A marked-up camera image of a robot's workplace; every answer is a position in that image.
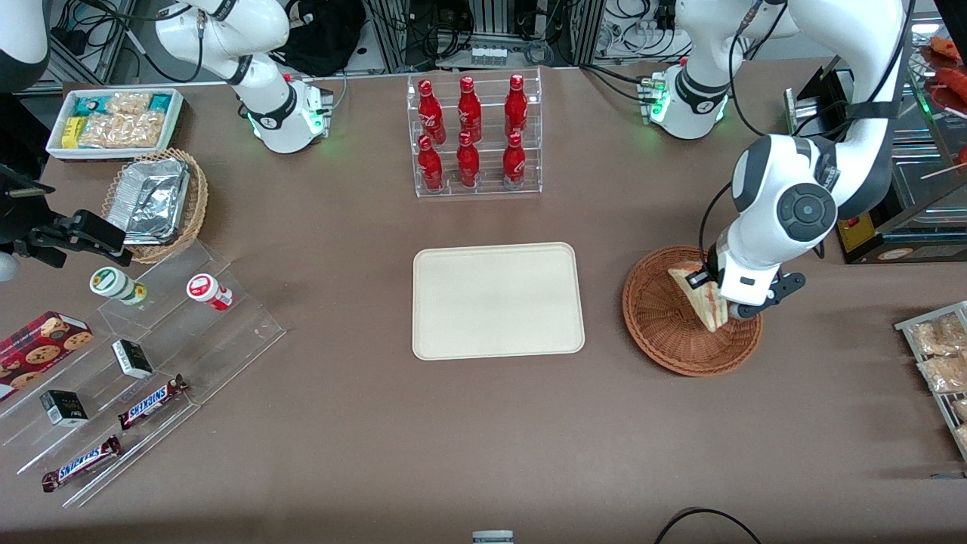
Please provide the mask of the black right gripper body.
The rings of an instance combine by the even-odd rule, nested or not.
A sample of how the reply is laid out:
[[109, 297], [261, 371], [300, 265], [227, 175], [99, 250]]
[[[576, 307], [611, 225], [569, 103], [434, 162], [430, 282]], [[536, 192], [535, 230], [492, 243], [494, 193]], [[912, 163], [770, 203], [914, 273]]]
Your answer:
[[55, 190], [1, 165], [1, 251], [14, 254], [16, 241], [55, 221], [46, 201]]

